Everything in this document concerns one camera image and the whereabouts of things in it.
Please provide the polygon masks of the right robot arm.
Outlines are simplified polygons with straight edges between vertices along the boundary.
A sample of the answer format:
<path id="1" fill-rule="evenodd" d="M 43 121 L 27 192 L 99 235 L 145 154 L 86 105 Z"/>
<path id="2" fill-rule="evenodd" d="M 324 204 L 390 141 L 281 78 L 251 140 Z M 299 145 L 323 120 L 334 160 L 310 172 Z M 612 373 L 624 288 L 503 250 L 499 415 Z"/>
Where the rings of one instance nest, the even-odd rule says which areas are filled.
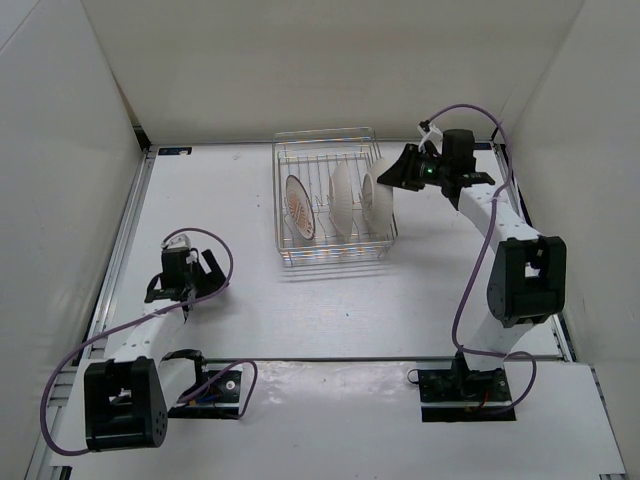
<path id="1" fill-rule="evenodd" d="M 520 338 L 562 310 L 567 247 L 560 237 L 544 236 L 529 226 L 504 196 L 505 188 L 477 171 L 472 131 L 439 131 L 429 123 L 420 130 L 420 143 L 406 144 L 376 181 L 410 191 L 439 188 L 483 235 L 481 250 L 494 254 L 486 286 L 487 316 L 469 341 L 456 345 L 466 365 L 449 375 L 452 393 L 470 400 L 485 387 L 483 372 L 517 357 L 513 348 Z"/>

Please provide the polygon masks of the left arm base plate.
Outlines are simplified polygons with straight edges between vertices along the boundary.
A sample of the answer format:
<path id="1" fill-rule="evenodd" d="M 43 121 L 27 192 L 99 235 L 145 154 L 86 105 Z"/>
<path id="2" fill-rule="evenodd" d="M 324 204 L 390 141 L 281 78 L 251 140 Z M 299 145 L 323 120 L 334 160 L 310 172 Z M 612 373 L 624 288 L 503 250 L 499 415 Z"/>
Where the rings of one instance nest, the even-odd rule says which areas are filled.
<path id="1" fill-rule="evenodd" d="M 172 419 L 237 420 L 240 413 L 242 366 L 235 366 L 187 403 L 168 411 Z"/>

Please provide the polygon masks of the flower patterned plate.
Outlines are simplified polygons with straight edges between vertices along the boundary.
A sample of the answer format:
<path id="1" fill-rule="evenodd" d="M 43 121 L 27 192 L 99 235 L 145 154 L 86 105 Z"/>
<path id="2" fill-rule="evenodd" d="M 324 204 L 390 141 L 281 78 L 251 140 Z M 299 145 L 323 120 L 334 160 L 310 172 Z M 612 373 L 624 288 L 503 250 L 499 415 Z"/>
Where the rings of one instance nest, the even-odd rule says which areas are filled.
<path id="1" fill-rule="evenodd" d="M 368 169 L 362 182 L 363 214 L 368 225 L 378 235 L 388 233 L 393 217 L 393 189 L 378 182 L 378 178 L 390 167 L 391 162 L 380 157 Z"/>

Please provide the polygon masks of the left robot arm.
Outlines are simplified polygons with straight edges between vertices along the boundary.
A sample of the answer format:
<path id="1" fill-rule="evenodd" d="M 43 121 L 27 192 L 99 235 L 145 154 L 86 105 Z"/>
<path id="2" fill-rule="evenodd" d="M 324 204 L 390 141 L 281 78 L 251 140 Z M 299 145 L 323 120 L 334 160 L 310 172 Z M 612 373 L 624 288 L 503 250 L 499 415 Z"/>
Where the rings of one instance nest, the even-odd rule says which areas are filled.
<path id="1" fill-rule="evenodd" d="M 198 400 L 208 392 L 201 353 L 172 352 L 170 345 L 189 316 L 184 303 L 220 291 L 227 277 L 209 249 L 167 247 L 161 265 L 145 292 L 152 318 L 84 372 L 85 440 L 91 452 L 161 446 L 169 409 L 182 395 Z"/>

